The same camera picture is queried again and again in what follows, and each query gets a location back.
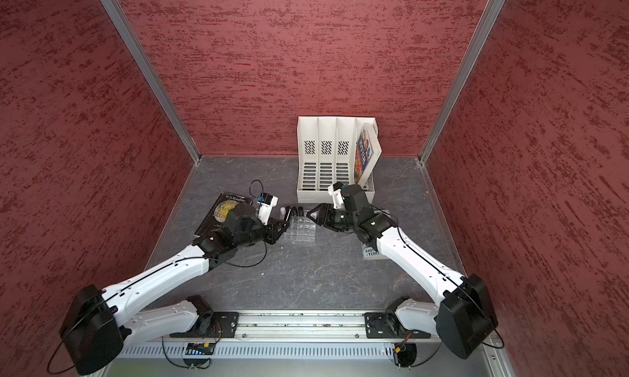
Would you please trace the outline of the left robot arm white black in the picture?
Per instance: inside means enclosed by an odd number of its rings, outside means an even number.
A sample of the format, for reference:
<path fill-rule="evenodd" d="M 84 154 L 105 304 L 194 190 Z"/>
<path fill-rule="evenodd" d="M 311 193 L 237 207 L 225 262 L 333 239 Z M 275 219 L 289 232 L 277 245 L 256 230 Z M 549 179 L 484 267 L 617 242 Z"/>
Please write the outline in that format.
<path fill-rule="evenodd" d="M 290 220 L 274 219 L 271 204 L 237 203 L 214 223 L 206 216 L 193 242 L 173 257 L 120 283 L 89 285 L 75 295 L 60 328 L 62 346 L 79 375 L 103 369 L 125 349 L 167 335 L 221 337 L 213 309 L 194 295 L 163 308 L 148 305 L 229 260 L 240 247 L 275 244 Z"/>

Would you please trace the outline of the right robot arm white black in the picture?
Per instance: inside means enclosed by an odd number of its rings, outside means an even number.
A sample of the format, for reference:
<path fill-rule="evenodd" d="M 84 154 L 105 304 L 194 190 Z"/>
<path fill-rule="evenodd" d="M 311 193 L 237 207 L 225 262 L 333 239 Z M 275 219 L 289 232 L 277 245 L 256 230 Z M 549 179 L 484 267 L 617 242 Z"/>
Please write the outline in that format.
<path fill-rule="evenodd" d="M 321 203 L 307 217 L 318 226 L 354 234 L 401 267 L 432 299 L 406 299 L 394 306 L 396 321 L 407 330 L 432 334 L 457 357 L 468 358 L 499 326 L 488 286 L 478 275 L 466 276 L 437 260 L 414 242 L 395 216 L 371 204 L 359 185 L 329 186 L 331 203 Z"/>

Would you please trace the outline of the blue book in organizer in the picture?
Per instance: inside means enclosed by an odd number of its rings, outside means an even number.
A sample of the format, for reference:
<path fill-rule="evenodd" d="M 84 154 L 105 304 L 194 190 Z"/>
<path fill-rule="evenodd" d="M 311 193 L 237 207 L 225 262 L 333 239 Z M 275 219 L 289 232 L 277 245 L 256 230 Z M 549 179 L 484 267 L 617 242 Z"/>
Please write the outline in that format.
<path fill-rule="evenodd" d="M 378 159 L 382 154 L 382 147 L 378 140 L 378 133 L 373 123 L 365 123 L 355 139 L 354 181 L 363 189 L 368 188 L 368 179 L 372 175 Z"/>

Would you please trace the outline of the white magazine file organizer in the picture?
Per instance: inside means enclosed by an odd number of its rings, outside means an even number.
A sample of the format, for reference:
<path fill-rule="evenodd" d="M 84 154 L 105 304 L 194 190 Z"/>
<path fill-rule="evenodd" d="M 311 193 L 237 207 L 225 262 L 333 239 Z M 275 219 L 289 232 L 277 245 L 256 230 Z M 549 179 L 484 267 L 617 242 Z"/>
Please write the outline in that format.
<path fill-rule="evenodd" d="M 354 181 L 355 139 L 360 127 L 373 123 L 373 117 L 301 116 L 297 123 L 299 203 L 330 203 L 328 187 L 336 182 L 356 185 Z M 373 172 L 363 188 L 370 202 L 375 189 Z"/>

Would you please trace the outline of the black hardcover Maugham book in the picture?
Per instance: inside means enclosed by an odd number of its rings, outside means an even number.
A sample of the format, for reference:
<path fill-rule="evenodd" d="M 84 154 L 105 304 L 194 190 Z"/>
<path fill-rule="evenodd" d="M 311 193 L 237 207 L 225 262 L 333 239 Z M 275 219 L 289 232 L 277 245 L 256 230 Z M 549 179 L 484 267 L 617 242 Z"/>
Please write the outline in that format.
<path fill-rule="evenodd" d="M 239 203 L 252 203 L 250 197 L 245 197 L 240 194 L 224 192 L 221 193 L 219 198 L 208 211 L 200 226 L 194 232 L 197 237 L 205 236 L 208 232 L 218 230 L 222 224 L 224 224 L 229 212 L 235 208 Z"/>

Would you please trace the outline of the Treehouse paperback book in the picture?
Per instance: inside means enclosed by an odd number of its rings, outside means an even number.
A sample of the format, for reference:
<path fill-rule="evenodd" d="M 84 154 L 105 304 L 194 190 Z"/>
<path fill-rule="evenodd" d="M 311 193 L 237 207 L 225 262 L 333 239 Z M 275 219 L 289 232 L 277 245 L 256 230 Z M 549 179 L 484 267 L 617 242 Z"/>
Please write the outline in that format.
<path fill-rule="evenodd" d="M 366 261 L 388 260 L 386 256 L 366 244 L 362 245 L 362 255 L 363 259 L 365 259 Z"/>

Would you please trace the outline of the right corner aluminium profile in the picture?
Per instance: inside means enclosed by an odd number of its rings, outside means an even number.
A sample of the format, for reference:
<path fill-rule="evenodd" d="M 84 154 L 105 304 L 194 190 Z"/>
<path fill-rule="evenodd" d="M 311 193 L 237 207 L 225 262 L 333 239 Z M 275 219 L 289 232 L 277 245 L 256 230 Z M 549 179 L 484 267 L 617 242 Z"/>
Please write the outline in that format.
<path fill-rule="evenodd" d="M 419 163 L 425 167 L 429 161 L 429 157 L 437 145 L 437 141 L 444 130 L 446 123 L 454 109 L 460 94 L 470 76 L 478 57 L 483 50 L 487 38 L 491 34 L 491 30 L 501 13 L 506 0 L 487 0 L 486 6 L 480 17 L 480 20 L 473 32 L 473 36 L 468 43 L 465 55 L 460 62 L 460 66 L 452 80 L 451 86 L 444 99 L 442 107 L 437 114 L 435 123 L 429 133 L 429 137 L 419 154 Z"/>

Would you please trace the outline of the corner aluminium profile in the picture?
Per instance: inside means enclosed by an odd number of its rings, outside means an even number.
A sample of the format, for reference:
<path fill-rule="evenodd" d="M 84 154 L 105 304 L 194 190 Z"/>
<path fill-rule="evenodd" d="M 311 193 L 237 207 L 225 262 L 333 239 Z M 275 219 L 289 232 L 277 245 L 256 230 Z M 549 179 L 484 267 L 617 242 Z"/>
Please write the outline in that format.
<path fill-rule="evenodd" d="M 186 148 L 188 154 L 193 160 L 194 165 L 198 165 L 201 162 L 202 155 L 196 146 L 193 138 L 188 132 L 187 127 L 183 123 L 183 120 L 177 111 L 175 104 L 168 95 L 165 86 L 163 85 L 156 69 L 150 62 L 145 50 L 143 49 L 140 40 L 135 34 L 133 27 L 131 26 L 127 16 L 124 14 L 122 6 L 118 0 L 99 0 L 103 5 L 106 14 L 108 14 L 111 22 L 116 27 L 118 34 L 121 36 L 124 44 L 129 50 L 132 58 L 136 62 L 139 70 L 143 74 L 144 79 L 147 81 L 152 93 L 155 95 L 157 101 L 160 103 L 162 110 L 167 115 L 170 124 L 173 126 L 175 133 L 179 136 L 180 141 Z"/>
<path fill-rule="evenodd" d="M 473 32 L 473 36 L 468 43 L 465 55 L 460 62 L 460 66 L 452 80 L 451 86 L 444 99 L 442 107 L 437 114 L 435 123 L 429 133 L 429 137 L 419 154 L 419 163 L 425 167 L 429 161 L 429 157 L 437 145 L 437 141 L 444 130 L 446 123 L 454 109 L 460 94 L 470 76 L 478 57 L 483 50 L 487 38 L 491 34 L 491 30 L 501 13 L 506 0 L 487 0 L 486 6 L 480 17 L 480 20 Z"/>

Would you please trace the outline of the left corner aluminium profile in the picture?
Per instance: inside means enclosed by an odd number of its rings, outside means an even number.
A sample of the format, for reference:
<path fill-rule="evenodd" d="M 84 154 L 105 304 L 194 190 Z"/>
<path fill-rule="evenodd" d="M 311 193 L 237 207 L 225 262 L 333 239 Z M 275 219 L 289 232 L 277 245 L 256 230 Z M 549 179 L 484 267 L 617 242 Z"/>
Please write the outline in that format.
<path fill-rule="evenodd" d="M 108 14 L 111 22 L 116 27 L 118 34 L 121 36 L 124 44 L 129 50 L 132 58 L 136 62 L 139 70 L 143 74 L 144 79 L 147 81 L 152 93 L 155 95 L 157 101 L 160 103 L 162 110 L 167 115 L 170 124 L 173 126 L 175 133 L 179 136 L 180 141 L 186 148 L 188 154 L 193 160 L 194 165 L 198 165 L 201 162 L 202 155 L 196 146 L 193 138 L 188 132 L 187 127 L 183 123 L 183 120 L 177 111 L 175 104 L 168 95 L 165 86 L 163 85 L 156 69 L 150 62 L 145 50 L 143 49 L 140 40 L 135 34 L 133 27 L 131 26 L 127 16 L 124 14 L 122 6 L 118 0 L 99 0 L 103 5 L 106 14 Z"/>

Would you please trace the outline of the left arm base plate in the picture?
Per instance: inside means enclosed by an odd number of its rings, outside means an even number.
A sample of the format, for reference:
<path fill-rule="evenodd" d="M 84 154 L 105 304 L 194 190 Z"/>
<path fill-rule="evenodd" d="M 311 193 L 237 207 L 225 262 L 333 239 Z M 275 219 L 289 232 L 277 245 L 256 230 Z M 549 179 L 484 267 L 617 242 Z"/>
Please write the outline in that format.
<path fill-rule="evenodd" d="M 191 329 L 170 334 L 173 339 L 233 339 L 236 335 L 240 314 L 236 311 L 215 311 L 200 316 Z"/>

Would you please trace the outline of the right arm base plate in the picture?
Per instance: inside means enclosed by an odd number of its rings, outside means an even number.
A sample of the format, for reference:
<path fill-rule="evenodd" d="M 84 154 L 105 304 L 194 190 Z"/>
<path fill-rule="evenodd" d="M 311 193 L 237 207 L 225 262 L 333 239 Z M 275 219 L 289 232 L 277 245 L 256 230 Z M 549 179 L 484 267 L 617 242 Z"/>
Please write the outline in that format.
<path fill-rule="evenodd" d="M 394 313 L 388 311 L 364 314 L 365 332 L 368 339 L 430 339 L 431 334 L 404 328 Z"/>

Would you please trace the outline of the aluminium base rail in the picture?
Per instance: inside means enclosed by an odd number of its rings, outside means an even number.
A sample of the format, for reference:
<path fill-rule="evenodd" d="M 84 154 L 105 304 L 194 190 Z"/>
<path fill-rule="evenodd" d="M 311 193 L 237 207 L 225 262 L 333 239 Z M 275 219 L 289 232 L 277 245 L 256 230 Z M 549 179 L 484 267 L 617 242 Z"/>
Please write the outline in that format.
<path fill-rule="evenodd" d="M 385 311 L 394 313 L 408 330 L 420 330 L 431 334 L 431 337 L 439 337 L 444 343 L 452 342 L 455 345 L 477 346 L 497 327 L 496 321 L 476 308 L 472 309 L 472 315 L 464 310 L 450 314 L 443 308 L 409 301 L 402 303 L 396 311 Z M 214 311 L 198 311 L 191 303 L 179 303 L 167 308 L 139 312 L 128 321 L 116 324 L 121 330 L 124 346 L 132 347 L 161 336 L 186 332 L 200 316 L 212 316 L 213 313 Z M 353 329 L 358 332 L 359 338 L 368 339 L 365 332 L 365 313 L 239 312 L 235 337 L 250 336 L 254 329 L 270 332 L 277 330 L 281 334 L 296 336 L 323 329 Z"/>

